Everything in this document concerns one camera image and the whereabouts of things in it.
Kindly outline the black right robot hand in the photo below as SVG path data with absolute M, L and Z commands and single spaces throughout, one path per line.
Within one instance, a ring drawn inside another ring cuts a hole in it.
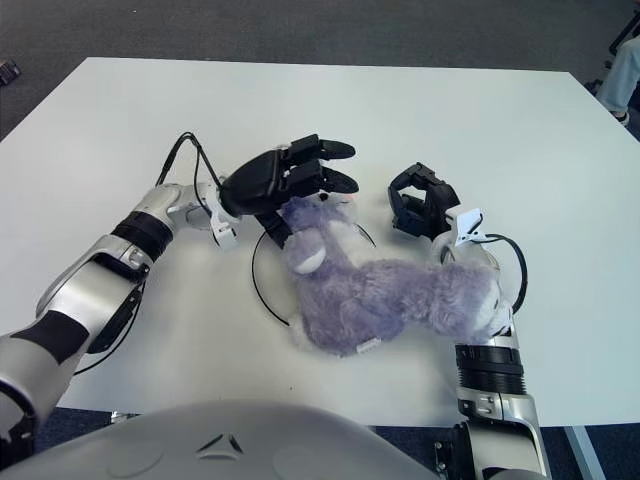
M 394 178 L 387 193 L 393 227 L 430 240 L 450 230 L 445 212 L 460 204 L 454 189 L 422 163 L 412 165 Z

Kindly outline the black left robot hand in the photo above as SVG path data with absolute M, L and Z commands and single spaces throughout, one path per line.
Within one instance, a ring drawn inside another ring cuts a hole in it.
M 266 234 L 282 248 L 292 231 L 279 211 L 289 200 L 318 192 L 351 194 L 359 191 L 354 179 L 322 164 L 324 160 L 343 160 L 355 154 L 353 146 L 321 139 L 316 134 L 269 150 L 242 165 L 222 182 L 222 207 L 234 217 L 255 217 Z

